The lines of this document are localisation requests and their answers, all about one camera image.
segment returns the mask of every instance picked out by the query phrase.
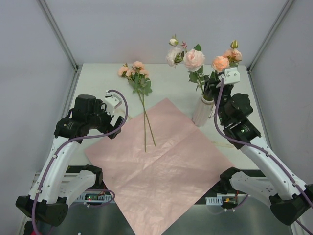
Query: flower bud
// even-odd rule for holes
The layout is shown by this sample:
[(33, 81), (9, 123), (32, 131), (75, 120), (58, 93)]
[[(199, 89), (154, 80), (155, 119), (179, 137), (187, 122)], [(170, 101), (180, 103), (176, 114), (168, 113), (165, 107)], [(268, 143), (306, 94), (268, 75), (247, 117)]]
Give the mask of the flower bud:
[(177, 39), (176, 39), (176, 38), (172, 38), (172, 39), (170, 40), (170, 45), (171, 45), (171, 46), (177, 46), (177, 45), (178, 45)]
[(231, 44), (230, 44), (230, 47), (233, 48), (233, 49), (238, 48), (238, 42), (237, 42), (237, 40), (232, 41)]

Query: robotic arm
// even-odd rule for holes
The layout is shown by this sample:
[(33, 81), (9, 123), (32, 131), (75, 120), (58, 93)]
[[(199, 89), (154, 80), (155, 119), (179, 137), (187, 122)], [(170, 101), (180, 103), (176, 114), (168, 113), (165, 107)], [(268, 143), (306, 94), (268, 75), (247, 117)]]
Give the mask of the robotic arm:
[(256, 180), (232, 167), (220, 176), (220, 184), (226, 190), (235, 189), (255, 197), (269, 206), (282, 223), (291, 225), (310, 207), (313, 185), (307, 185), (292, 173), (247, 119), (253, 112), (248, 95), (231, 96), (234, 84), (239, 81), (238, 69), (227, 68), (218, 77), (206, 80), (204, 92), (214, 97), (218, 109), (216, 117), (218, 115), (224, 128), (224, 134), (220, 134), (252, 159), (270, 183)]
[[(101, 133), (109, 133), (117, 129), (124, 118), (119, 116), (115, 125), (111, 125), (115, 109), (121, 105), (121, 99), (107, 93), (102, 101), (92, 95), (79, 95), (75, 100), (75, 106), (68, 115), (61, 119), (56, 126), (52, 148), (43, 170), (27, 196), (19, 196), (16, 206), (28, 217), (32, 217), (32, 207), (36, 205), (35, 216), (37, 220), (59, 226), (66, 217), (70, 205), (88, 188), (103, 188), (102, 169), (96, 166), (87, 165), (83, 170), (65, 186), (61, 185), (63, 176), (67, 170), (72, 154), (80, 146), (82, 138), (91, 129), (97, 129)], [(121, 130), (108, 135), (114, 139)], [(77, 139), (65, 145), (55, 155), (57, 149), (65, 142)], [(39, 182), (45, 177), (40, 191)]]

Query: gray floor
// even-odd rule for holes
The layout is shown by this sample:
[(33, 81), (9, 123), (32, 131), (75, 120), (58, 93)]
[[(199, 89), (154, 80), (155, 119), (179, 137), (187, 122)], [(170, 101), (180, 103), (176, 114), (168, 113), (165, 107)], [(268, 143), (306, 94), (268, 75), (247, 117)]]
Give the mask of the gray floor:
[[(164, 235), (291, 235), (291, 228), (280, 223), (261, 202), (248, 198), (235, 212), (219, 206), (193, 205)], [(49, 226), (40, 226), (47, 231)], [(102, 208), (78, 205), (69, 210), (52, 235), (134, 235), (115, 203)]]

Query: flower lying on table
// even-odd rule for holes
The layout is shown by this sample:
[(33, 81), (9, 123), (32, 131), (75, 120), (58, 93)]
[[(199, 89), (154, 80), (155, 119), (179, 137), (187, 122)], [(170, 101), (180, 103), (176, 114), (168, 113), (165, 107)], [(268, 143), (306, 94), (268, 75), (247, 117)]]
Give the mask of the flower lying on table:
[(128, 64), (124, 64), (119, 70), (118, 75), (120, 77), (125, 77), (128, 79), (128, 83), (132, 86), (133, 93), (137, 93), (140, 99), (140, 102), (143, 107), (143, 117), (144, 117), (144, 141), (145, 141), (145, 152), (147, 152), (146, 144), (146, 119), (149, 125), (151, 132), (152, 140), (156, 146), (155, 138), (152, 133), (151, 125), (145, 108), (145, 95), (148, 96), (151, 92), (151, 80), (149, 79), (149, 73), (145, 70), (145, 66), (142, 62), (136, 61), (133, 63), (133, 66), (128, 67)]
[(208, 76), (203, 73), (205, 55), (201, 51), (199, 44), (188, 51), (187, 44), (185, 42), (179, 44), (176, 35), (172, 37), (169, 44), (173, 46), (166, 56), (166, 61), (169, 66), (175, 67), (180, 62), (184, 62), (189, 70), (189, 81), (197, 84), (196, 90), (200, 88), (203, 98), (208, 101), (213, 100), (212, 94), (208, 92), (208, 80), (210, 78), (217, 78), (218, 73), (222, 72), (223, 69), (227, 67), (237, 67), (238, 63), (242, 60), (242, 55), (237, 50), (238, 42), (234, 40), (230, 44), (230, 49), (227, 49), (222, 56), (217, 56), (212, 61), (214, 71)]

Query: pink wrapping paper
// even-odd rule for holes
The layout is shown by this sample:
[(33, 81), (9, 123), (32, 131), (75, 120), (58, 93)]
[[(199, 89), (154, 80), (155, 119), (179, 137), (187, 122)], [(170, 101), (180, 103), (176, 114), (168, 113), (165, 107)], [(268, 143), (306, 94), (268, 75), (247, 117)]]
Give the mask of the pink wrapping paper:
[(103, 138), (86, 150), (103, 169), (106, 186), (137, 235), (160, 235), (220, 179), (232, 163), (169, 99), (130, 120), (114, 140)]

